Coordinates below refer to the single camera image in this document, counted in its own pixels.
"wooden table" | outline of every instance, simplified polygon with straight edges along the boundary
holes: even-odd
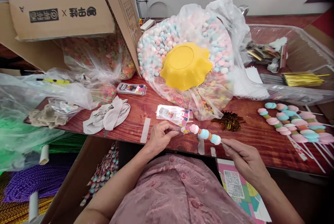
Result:
[[[270,20],[270,23],[279,24],[280,17],[275,16],[276,20]],[[255,18],[249,18],[251,23],[261,23],[261,21],[254,21]],[[311,16],[308,23],[313,21],[315,17]],[[144,79],[140,79],[135,75],[132,79],[127,80],[127,83],[132,84],[145,84]],[[167,100],[161,98],[154,90],[148,86],[145,96],[138,95],[124,95],[119,94],[121,99],[128,99],[128,103],[131,105],[131,110],[126,120],[116,127],[113,131],[107,134],[107,138],[128,141],[133,143],[140,143],[142,130],[146,118],[150,118],[150,129],[152,126],[160,122],[156,119],[156,110],[159,104],[172,105]],[[316,162],[310,158],[303,162],[299,155],[296,153],[294,147],[290,143],[287,137],[280,135],[274,130],[274,128],[268,125],[265,119],[257,113],[257,109],[264,107],[263,101],[250,101],[246,99],[233,98],[224,110],[238,113],[239,116],[246,120],[245,124],[242,124],[242,129],[238,132],[222,131],[221,125],[218,122],[211,121],[198,121],[194,119],[194,123],[199,125],[200,128],[208,129],[211,133],[217,134],[222,138],[234,138],[243,143],[256,147],[266,166],[275,167],[280,169],[288,169],[300,172],[306,172],[311,174],[324,175]],[[43,109],[47,104],[47,100],[44,100],[38,109]],[[65,126],[60,126],[58,129],[72,131],[77,133],[83,133],[82,122],[90,117],[92,111],[82,110],[75,117],[73,117]],[[271,116],[276,114],[275,110],[269,110]],[[103,137],[104,130],[95,134],[95,136]],[[183,152],[197,154],[198,140],[195,135],[182,135],[173,138],[168,149],[179,150]],[[322,155],[317,151],[316,147],[307,143],[307,147],[313,153],[315,158],[319,161],[321,166],[326,172],[331,171],[331,167],[324,160]],[[230,159],[225,155],[222,145],[215,146],[209,141],[205,142],[205,155],[211,156],[214,152],[216,157],[222,159]]]

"white cloth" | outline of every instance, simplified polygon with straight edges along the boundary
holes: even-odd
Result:
[[[112,131],[120,125],[130,112],[128,100],[122,100],[118,96],[114,98],[111,104],[102,105],[96,111],[93,111],[90,118],[83,122],[83,132],[85,134],[96,134],[105,128]]]

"bag of pastel candies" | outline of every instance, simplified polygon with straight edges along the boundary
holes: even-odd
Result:
[[[61,42],[64,61],[73,71],[102,72],[112,83],[130,79],[136,72],[118,29],[99,37],[68,37]]]
[[[196,4],[185,5],[178,15],[163,20],[141,36],[137,46],[141,74],[161,97],[192,109],[198,120],[220,118],[221,110],[233,96],[234,59],[248,32],[245,18],[232,0],[217,0],[206,9]],[[201,84],[180,90],[167,85],[161,70],[168,53],[188,43],[207,49],[210,68]]]

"yellow bowl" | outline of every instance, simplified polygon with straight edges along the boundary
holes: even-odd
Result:
[[[164,58],[160,76],[169,87],[186,91],[204,82],[211,71],[209,50],[200,48],[195,43],[175,46]]]

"cardboard box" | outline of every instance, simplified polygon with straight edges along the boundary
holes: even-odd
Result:
[[[140,76],[138,16],[132,0],[9,0],[21,40],[43,40],[114,33],[120,30]]]
[[[15,39],[17,34],[11,19],[9,3],[6,1],[0,2],[0,28],[0,43],[36,68],[43,71],[52,67],[68,69],[64,63],[62,49],[51,40],[20,42]]]
[[[87,138],[41,224],[72,224],[75,221],[84,209],[80,203],[90,189],[87,184],[113,142],[95,136]]]

